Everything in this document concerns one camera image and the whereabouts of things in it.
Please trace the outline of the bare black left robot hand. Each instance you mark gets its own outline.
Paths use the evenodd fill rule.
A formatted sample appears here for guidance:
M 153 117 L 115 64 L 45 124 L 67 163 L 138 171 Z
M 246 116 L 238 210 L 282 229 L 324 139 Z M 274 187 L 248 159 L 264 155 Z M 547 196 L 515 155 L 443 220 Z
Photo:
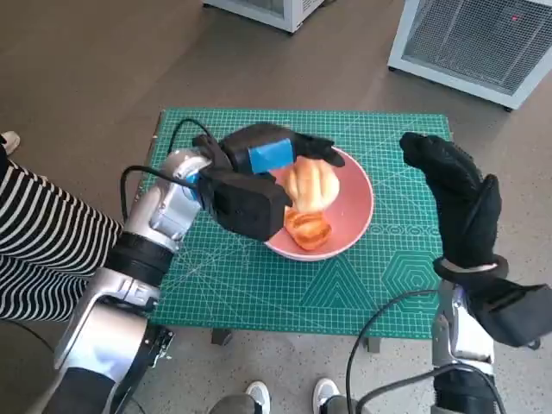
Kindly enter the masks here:
M 238 173 L 261 174 L 292 165 L 298 157 L 324 160 L 342 167 L 344 159 L 332 140 L 259 122 L 239 129 L 219 141 Z

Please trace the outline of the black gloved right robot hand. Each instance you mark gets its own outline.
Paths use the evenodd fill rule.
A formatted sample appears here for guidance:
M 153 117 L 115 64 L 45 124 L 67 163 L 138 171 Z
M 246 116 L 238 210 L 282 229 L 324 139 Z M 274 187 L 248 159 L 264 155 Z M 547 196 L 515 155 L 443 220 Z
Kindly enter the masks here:
M 463 269 L 493 264 L 502 207 L 498 178 L 482 175 L 468 153 L 439 136 L 407 132 L 399 145 L 436 200 L 443 258 Z

